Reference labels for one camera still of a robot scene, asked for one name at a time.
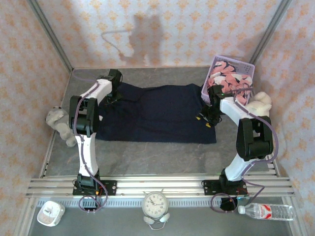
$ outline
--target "floral wallpaper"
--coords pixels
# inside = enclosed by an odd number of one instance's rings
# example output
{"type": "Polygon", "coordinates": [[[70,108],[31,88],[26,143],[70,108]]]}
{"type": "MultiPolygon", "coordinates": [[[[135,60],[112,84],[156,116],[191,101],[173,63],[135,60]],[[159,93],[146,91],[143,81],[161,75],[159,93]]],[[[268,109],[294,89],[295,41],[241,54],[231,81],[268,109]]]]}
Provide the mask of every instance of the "floral wallpaper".
{"type": "Polygon", "coordinates": [[[0,4],[0,235],[13,235],[26,189],[37,177],[68,72],[25,0],[0,4]]]}
{"type": "Polygon", "coordinates": [[[39,0],[72,66],[248,61],[281,0],[39,0]]]}
{"type": "Polygon", "coordinates": [[[315,5],[293,1],[257,65],[254,87],[273,100],[279,162],[315,235],[315,5]]]}

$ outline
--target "gray mat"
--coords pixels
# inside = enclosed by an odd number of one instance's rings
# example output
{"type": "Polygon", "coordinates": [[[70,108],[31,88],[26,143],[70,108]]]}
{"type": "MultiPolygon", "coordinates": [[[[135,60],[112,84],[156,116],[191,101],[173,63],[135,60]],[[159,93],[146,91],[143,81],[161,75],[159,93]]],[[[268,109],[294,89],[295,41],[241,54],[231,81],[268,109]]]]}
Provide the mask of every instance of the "gray mat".
{"type": "MultiPolygon", "coordinates": [[[[124,82],[142,87],[162,85],[203,85],[208,67],[185,68],[138,68],[120,69],[124,82]]],[[[81,78],[96,78],[107,75],[109,70],[76,70],[81,78]]],[[[80,95],[91,87],[91,83],[70,79],[63,108],[68,111],[70,97],[80,95]]],[[[101,175],[140,174],[219,174],[228,166],[236,154],[237,126],[226,116],[216,126],[217,143],[133,143],[96,140],[97,163],[101,175]]],[[[75,176],[79,170],[78,148],[67,147],[59,135],[56,136],[47,176],[75,176]]],[[[267,171],[266,163],[254,166],[251,171],[267,171]]]]}
{"type": "MultiPolygon", "coordinates": [[[[280,198],[257,202],[282,204],[280,198]]],[[[87,215],[77,208],[66,208],[57,226],[39,224],[36,216],[29,236],[291,236],[288,222],[251,219],[238,213],[220,214],[209,208],[170,208],[165,228],[152,231],[143,222],[141,208],[106,208],[87,215]]]]}

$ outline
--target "dark blue cloth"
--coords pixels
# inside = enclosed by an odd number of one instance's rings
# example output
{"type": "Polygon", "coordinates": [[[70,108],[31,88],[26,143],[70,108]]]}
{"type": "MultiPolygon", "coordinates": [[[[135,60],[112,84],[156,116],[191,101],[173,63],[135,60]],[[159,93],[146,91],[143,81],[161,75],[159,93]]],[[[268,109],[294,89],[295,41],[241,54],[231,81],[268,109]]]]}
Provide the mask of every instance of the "dark blue cloth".
{"type": "Polygon", "coordinates": [[[214,127],[196,115],[205,105],[201,87],[166,85],[138,88],[122,83],[123,99],[99,105],[103,116],[96,138],[106,141],[216,143],[214,127]]]}

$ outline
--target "white alarm clock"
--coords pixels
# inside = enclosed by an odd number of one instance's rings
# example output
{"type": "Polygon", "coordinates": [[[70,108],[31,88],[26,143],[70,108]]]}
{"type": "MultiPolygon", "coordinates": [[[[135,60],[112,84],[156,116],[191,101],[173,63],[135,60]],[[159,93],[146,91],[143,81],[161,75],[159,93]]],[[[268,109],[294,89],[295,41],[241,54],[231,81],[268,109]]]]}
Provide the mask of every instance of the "white alarm clock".
{"type": "Polygon", "coordinates": [[[146,196],[142,203],[142,210],[145,216],[143,217],[152,230],[161,230],[164,228],[165,223],[168,221],[170,214],[168,210],[168,200],[161,192],[151,192],[149,194],[144,193],[146,196]],[[151,225],[163,223],[163,226],[158,229],[152,228],[151,225]]]}

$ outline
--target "bottle cap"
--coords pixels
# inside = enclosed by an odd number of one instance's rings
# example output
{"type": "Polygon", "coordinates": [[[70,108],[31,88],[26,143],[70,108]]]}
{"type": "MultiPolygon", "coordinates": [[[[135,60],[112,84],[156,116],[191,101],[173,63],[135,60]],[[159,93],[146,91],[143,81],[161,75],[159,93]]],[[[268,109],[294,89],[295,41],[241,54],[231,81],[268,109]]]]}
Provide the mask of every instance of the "bottle cap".
{"type": "Polygon", "coordinates": [[[238,213],[245,214],[245,207],[244,206],[239,206],[238,207],[238,213]]]}

